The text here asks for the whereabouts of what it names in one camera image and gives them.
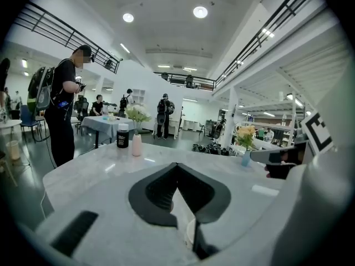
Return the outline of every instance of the flower vase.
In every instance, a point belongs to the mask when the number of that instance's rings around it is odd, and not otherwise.
[[[132,155],[140,156],[142,154],[142,138],[140,134],[134,134],[132,139]]]
[[[242,166],[247,167],[250,162],[250,151],[246,151],[242,158]]]

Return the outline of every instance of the black backpack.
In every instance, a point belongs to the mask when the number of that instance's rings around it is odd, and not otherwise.
[[[167,109],[165,100],[161,99],[158,103],[158,113],[165,113]]]
[[[126,98],[124,95],[120,100],[120,109],[125,109],[128,105],[128,98]]]

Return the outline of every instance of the blue chair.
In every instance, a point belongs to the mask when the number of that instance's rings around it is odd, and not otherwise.
[[[20,107],[20,119],[22,120],[21,123],[21,129],[22,129],[22,133],[24,136],[24,140],[27,142],[26,140],[26,134],[24,132],[24,128],[25,127],[31,127],[31,133],[32,133],[32,137],[34,142],[36,143],[36,138],[34,137],[34,133],[33,133],[33,127],[37,126],[37,133],[39,134],[39,123],[37,121],[35,121],[33,119],[32,113],[29,111],[28,106],[27,105],[21,105]]]

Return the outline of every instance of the black railing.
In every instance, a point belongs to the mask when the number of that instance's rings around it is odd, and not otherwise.
[[[115,59],[111,54],[104,51],[100,46],[79,33],[66,22],[32,2],[26,4],[15,19],[14,24],[27,28],[31,32],[38,33],[72,50],[77,49],[83,44],[87,44],[95,55],[96,63],[115,74],[117,73],[119,60]]]
[[[192,75],[154,72],[172,85],[184,86],[190,89],[213,91],[216,88],[216,81]]]
[[[229,64],[224,72],[217,78],[216,86],[227,79],[238,68],[243,66],[244,61],[255,54],[265,41],[273,38],[274,32],[286,21],[292,19],[308,0],[285,0],[276,10],[276,12],[267,20],[267,22],[259,29],[254,37],[248,42],[237,57]]]

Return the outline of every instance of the pink vase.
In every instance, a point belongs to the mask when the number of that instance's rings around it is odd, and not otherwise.
[[[134,135],[132,139],[132,155],[133,156],[140,156],[142,154],[142,138],[140,134]]]

